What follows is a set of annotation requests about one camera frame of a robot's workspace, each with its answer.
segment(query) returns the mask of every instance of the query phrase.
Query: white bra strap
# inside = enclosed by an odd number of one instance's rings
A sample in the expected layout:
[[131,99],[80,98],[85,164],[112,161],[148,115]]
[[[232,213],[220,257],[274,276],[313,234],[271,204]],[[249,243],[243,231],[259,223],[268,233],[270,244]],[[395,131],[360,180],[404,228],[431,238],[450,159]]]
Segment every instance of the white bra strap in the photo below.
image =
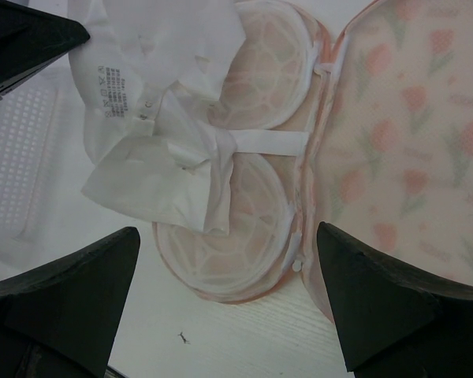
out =
[[275,130],[231,130],[236,151],[281,156],[300,156],[304,153],[308,132],[280,132]]

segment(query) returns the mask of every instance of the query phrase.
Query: white wooden surface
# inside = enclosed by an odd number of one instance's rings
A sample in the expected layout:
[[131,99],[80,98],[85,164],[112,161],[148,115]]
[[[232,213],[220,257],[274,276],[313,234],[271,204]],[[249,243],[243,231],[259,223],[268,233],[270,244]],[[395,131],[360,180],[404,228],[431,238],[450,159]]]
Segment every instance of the white wooden surface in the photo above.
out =
[[[336,36],[370,0],[293,2]],[[60,15],[66,11],[66,0],[31,0],[31,5]],[[245,305],[205,302],[166,270],[149,224],[83,197],[80,189],[91,163],[82,144],[82,101],[76,95],[73,101],[78,108],[63,128],[65,142],[46,198],[50,209],[43,235],[30,262],[17,269],[52,261],[126,225],[139,228],[140,258],[110,357],[113,367],[130,378],[353,376],[345,372],[334,326],[314,306],[299,277]],[[4,266],[1,272],[5,277],[16,270]]]

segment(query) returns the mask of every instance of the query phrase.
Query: pink floral lining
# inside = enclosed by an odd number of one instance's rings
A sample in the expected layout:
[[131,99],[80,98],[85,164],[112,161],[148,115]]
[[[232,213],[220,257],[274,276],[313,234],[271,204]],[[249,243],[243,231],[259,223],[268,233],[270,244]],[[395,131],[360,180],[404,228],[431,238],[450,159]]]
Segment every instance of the pink floral lining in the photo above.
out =
[[[305,173],[306,229],[333,223],[473,285],[473,0],[377,2],[345,38]],[[329,316],[315,264],[304,282]]]

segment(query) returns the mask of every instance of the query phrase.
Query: white cloth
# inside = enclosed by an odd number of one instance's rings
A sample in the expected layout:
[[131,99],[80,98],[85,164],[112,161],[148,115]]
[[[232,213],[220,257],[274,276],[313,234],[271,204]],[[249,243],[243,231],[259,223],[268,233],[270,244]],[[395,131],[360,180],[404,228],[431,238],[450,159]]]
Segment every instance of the white cloth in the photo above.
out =
[[84,146],[96,168],[83,193],[119,213],[229,233],[234,152],[300,155],[303,132],[215,128],[219,99],[245,40],[230,0],[74,0],[90,41],[70,53],[86,104]]

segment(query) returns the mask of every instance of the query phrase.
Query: white perforated tray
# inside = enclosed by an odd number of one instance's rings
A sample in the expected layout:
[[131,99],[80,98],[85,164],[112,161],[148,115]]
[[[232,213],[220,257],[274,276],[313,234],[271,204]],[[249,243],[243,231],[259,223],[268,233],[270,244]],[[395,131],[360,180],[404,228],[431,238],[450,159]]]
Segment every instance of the white perforated tray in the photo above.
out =
[[0,101],[0,240],[25,227],[55,99],[37,75]]

